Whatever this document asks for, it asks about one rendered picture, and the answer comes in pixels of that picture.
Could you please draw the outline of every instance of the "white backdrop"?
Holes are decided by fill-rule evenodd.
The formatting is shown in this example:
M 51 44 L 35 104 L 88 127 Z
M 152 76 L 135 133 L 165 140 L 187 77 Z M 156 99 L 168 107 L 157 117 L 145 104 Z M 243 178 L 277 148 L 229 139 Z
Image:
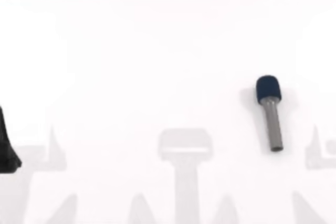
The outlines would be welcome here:
M 336 0 L 0 0 L 0 104 L 23 160 L 0 177 L 0 220 L 336 223 L 335 17 Z M 264 74 L 283 92 L 278 154 Z M 193 173 L 165 144 L 208 160 Z

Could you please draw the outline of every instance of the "microphone head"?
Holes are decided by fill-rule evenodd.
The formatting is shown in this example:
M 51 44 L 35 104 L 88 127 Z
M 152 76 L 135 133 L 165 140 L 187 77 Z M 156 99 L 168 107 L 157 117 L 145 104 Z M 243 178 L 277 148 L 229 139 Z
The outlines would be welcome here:
M 277 97 L 281 101 L 280 85 L 274 76 L 262 76 L 257 80 L 257 99 L 259 104 L 263 98 Z

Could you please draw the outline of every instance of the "white surface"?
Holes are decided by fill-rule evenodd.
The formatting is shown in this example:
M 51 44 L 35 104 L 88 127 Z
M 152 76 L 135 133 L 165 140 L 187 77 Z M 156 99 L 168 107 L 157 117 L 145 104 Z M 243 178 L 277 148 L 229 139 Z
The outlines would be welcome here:
M 213 145 L 198 167 L 201 223 L 228 196 L 238 220 L 229 210 L 213 223 L 303 224 L 300 195 L 325 220 L 305 224 L 336 223 L 336 170 L 309 168 L 305 154 L 316 126 L 332 158 L 335 17 L 336 0 L 0 0 L 11 142 L 19 155 L 47 148 L 53 127 L 67 163 L 32 172 L 25 223 L 46 223 L 71 194 L 76 223 L 127 223 L 138 193 L 158 224 L 174 223 L 174 168 L 159 136 L 194 127 Z M 283 91 L 276 155 L 254 101 L 263 74 Z M 32 159 L 22 158 L 16 177 Z

